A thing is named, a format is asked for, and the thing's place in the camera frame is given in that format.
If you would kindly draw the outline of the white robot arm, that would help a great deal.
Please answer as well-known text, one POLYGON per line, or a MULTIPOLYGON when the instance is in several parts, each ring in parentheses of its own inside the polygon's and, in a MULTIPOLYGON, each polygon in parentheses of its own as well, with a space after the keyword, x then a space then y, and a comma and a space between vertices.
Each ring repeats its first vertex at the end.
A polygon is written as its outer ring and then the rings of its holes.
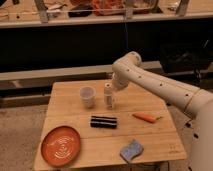
POLYGON ((115 91, 125 89, 130 82, 146 89, 177 107, 195 120, 189 171, 213 171, 213 93, 176 81, 140 67, 141 56, 129 52, 112 64, 112 85, 115 91))

